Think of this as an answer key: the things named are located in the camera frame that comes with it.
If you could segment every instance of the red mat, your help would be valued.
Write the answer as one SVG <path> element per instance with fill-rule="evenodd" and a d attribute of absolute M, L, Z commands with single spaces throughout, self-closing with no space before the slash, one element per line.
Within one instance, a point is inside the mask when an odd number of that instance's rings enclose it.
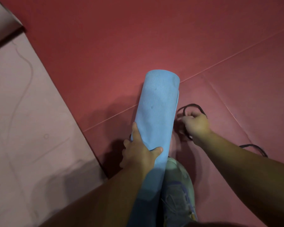
<path fill-rule="evenodd" d="M 27 28 L 109 176 L 152 69 L 186 80 L 179 107 L 200 104 L 216 132 L 284 162 L 284 0 L 0 1 Z M 264 226 L 191 149 L 173 136 L 170 154 L 189 170 L 199 219 Z"/>

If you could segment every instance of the blue yoga mat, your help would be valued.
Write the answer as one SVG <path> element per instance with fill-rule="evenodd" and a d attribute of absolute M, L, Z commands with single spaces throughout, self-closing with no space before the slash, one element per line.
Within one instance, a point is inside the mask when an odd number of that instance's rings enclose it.
<path fill-rule="evenodd" d="M 179 98 L 180 78 L 166 70 L 146 74 L 135 122 L 149 150 L 161 146 L 154 169 L 146 176 L 135 201 L 128 227 L 156 226 L 160 191 Z"/>

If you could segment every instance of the black strap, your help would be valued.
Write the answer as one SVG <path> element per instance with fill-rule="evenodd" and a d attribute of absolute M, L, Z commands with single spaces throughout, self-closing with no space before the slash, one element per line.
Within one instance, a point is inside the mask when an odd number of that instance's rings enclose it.
<path fill-rule="evenodd" d="M 188 108 L 188 107 L 196 107 L 197 109 L 200 110 L 200 112 L 201 112 L 202 114 L 206 115 L 205 112 L 203 111 L 203 109 L 202 109 L 199 105 L 197 105 L 197 104 L 195 104 L 195 103 L 191 103 L 191 104 L 188 104 L 188 105 L 186 105 L 186 106 L 184 106 L 184 107 L 181 107 L 181 108 L 177 111 L 177 113 L 178 113 L 180 110 L 183 109 L 182 115 L 183 115 L 183 116 L 186 116 L 185 110 L 186 110 L 186 108 Z M 186 130 L 186 128 L 184 128 L 184 133 L 185 133 L 185 135 L 187 136 L 188 139 L 193 140 L 193 138 L 190 137 L 190 135 L 189 135 L 188 131 Z M 257 149 L 261 152 L 262 156 L 268 158 L 268 155 L 265 153 L 265 151 L 264 151 L 262 148 L 260 148 L 259 146 L 255 145 L 255 144 L 245 144 L 245 145 L 241 145 L 241 146 L 239 146 L 239 147 L 240 147 L 240 148 L 245 148 L 245 147 L 248 147 L 248 146 L 252 146 L 252 147 L 257 148 Z"/>

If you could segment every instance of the shoe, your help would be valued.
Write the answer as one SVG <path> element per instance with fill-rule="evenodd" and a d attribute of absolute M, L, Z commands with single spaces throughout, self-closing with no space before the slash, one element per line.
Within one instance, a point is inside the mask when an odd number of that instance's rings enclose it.
<path fill-rule="evenodd" d="M 168 157 L 161 190 L 164 227 L 181 227 L 197 221 L 193 184 L 177 160 Z"/>

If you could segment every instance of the person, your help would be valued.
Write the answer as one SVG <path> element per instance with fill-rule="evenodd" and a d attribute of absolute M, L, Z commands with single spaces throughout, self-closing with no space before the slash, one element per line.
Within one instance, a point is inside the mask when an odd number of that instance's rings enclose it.
<path fill-rule="evenodd" d="M 284 226 L 284 164 L 242 149 L 214 133 L 205 115 L 192 112 L 179 118 L 219 170 L 239 199 L 267 226 Z M 110 180 L 51 217 L 49 226 L 127 225 L 138 191 L 155 159 L 163 151 L 149 151 L 137 124 L 133 141 L 125 140 L 122 170 Z M 199 223 L 194 207 L 193 185 L 185 168 L 168 158 L 162 185 L 165 226 L 239 226 Z"/>

